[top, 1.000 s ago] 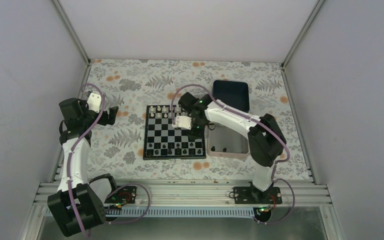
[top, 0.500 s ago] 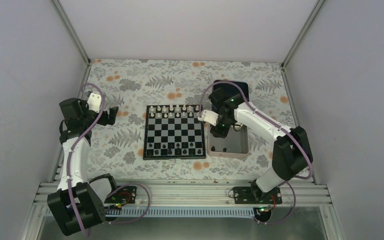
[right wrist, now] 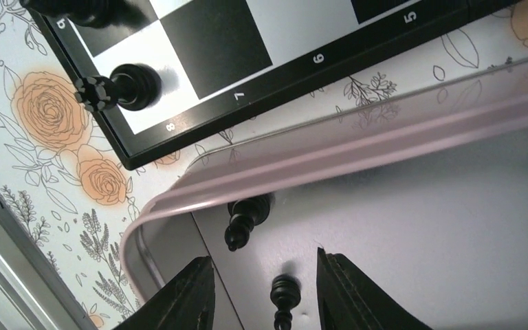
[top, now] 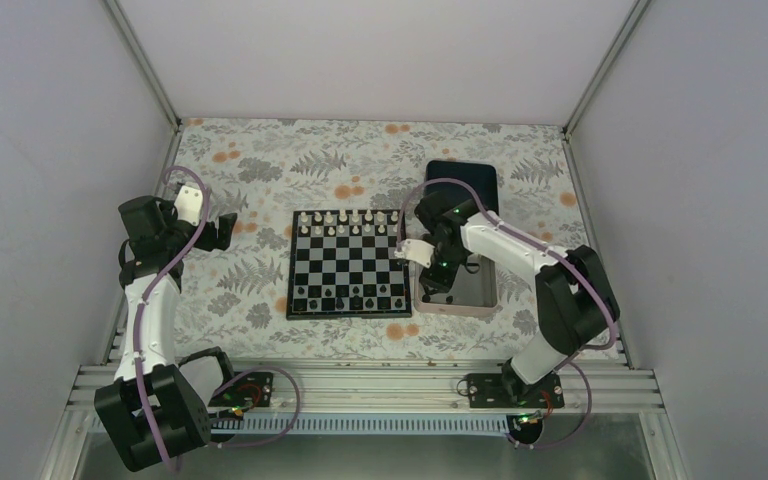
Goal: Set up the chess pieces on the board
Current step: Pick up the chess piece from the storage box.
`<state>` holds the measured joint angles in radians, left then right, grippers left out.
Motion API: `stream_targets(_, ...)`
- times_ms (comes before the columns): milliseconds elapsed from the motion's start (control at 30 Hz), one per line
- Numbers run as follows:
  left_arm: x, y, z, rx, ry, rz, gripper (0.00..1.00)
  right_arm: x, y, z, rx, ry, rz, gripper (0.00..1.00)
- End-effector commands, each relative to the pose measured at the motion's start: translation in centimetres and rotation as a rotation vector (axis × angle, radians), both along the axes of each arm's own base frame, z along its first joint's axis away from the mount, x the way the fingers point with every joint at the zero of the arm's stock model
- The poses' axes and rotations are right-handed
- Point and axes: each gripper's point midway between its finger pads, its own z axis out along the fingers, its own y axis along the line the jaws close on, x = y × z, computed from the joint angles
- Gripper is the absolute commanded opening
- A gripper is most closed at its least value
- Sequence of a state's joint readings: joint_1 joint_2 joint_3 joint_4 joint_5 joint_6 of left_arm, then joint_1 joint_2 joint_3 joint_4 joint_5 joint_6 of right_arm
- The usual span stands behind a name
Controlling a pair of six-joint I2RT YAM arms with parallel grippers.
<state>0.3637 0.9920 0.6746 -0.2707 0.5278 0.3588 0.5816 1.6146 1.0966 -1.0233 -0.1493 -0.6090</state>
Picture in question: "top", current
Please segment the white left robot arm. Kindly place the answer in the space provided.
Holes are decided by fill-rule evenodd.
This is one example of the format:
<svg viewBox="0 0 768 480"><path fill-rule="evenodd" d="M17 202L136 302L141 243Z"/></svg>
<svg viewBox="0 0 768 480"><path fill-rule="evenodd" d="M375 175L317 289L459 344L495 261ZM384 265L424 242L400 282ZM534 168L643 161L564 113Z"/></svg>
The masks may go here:
<svg viewBox="0 0 768 480"><path fill-rule="evenodd" d="M119 283L127 300L122 357L111 384L96 390L94 408L124 466L138 472L211 438L208 404L230 402L238 377L219 347L178 361L174 320L184 257L230 245L237 216L206 218L205 194L183 188L173 200L141 196L118 208L127 238L118 254Z"/></svg>

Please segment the black chess piece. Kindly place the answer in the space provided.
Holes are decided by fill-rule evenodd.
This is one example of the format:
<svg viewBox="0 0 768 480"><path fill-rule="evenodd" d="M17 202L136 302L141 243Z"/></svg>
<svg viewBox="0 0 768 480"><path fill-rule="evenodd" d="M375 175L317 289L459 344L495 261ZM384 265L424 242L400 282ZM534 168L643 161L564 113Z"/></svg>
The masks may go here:
<svg viewBox="0 0 768 480"><path fill-rule="evenodd" d="M363 299L360 296L354 296L350 299L350 309L358 311L363 309Z"/></svg>

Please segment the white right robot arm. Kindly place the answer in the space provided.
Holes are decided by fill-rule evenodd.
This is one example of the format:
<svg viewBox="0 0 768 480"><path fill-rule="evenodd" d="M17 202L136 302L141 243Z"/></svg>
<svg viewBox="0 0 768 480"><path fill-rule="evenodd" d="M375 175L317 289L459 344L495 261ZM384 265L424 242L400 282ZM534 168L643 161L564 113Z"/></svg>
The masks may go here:
<svg viewBox="0 0 768 480"><path fill-rule="evenodd" d="M595 349L602 333L608 335L604 348L615 342L620 310L592 248L557 249L504 222L477 195L454 204L434 192L420 200L415 215L425 233L401 238L396 255L420 265L419 282L428 293L448 292L472 255L532 281L537 333L501 367L501 391L512 406L530 404L548 374Z"/></svg>

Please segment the black white chessboard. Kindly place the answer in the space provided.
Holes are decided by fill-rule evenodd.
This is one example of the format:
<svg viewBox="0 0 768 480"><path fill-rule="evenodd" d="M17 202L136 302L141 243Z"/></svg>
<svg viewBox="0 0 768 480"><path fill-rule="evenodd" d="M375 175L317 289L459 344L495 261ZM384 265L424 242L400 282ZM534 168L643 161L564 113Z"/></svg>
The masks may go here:
<svg viewBox="0 0 768 480"><path fill-rule="evenodd" d="M323 320L348 317L409 318L413 308L409 267L393 257L393 236L300 237L295 233L289 254L286 318ZM298 286L306 295L298 297ZM363 309L350 309L360 296ZM316 299L319 309L309 309Z"/></svg>

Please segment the metal tin tray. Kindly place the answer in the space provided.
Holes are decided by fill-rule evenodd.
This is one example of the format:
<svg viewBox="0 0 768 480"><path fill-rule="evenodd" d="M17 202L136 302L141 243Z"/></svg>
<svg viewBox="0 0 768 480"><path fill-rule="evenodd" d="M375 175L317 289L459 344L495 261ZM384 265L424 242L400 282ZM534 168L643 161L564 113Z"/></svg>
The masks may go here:
<svg viewBox="0 0 768 480"><path fill-rule="evenodd" d="M417 266L413 280L415 307L428 314L488 318L500 308L496 268L493 261L471 255L466 266L460 266L448 292L431 293L421 285L419 275L426 270Z"/></svg>

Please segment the dark blue tin lid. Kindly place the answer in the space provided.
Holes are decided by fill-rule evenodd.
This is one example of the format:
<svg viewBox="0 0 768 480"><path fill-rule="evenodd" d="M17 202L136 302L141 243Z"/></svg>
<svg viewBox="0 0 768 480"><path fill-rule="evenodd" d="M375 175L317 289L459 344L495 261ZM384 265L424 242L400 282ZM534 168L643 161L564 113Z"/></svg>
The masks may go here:
<svg viewBox="0 0 768 480"><path fill-rule="evenodd" d="M426 166L425 180L440 178L460 180L468 184L477 194L484 207L496 214L499 209L498 176L496 169L489 164L432 160ZM441 182L426 185L423 195L442 192L449 202L456 204L471 200L472 196L463 188L451 183Z"/></svg>

